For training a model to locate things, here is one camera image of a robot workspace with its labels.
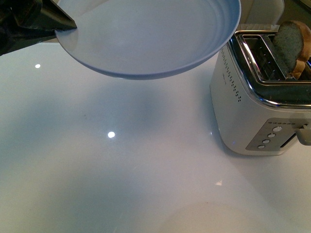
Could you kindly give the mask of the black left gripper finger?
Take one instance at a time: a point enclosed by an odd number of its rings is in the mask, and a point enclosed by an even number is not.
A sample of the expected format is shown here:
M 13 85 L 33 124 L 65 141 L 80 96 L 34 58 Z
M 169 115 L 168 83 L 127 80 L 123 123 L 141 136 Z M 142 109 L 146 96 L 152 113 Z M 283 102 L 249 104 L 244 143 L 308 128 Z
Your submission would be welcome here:
M 40 16 L 47 30 L 66 31 L 77 28 L 75 21 L 52 0 L 42 1 Z

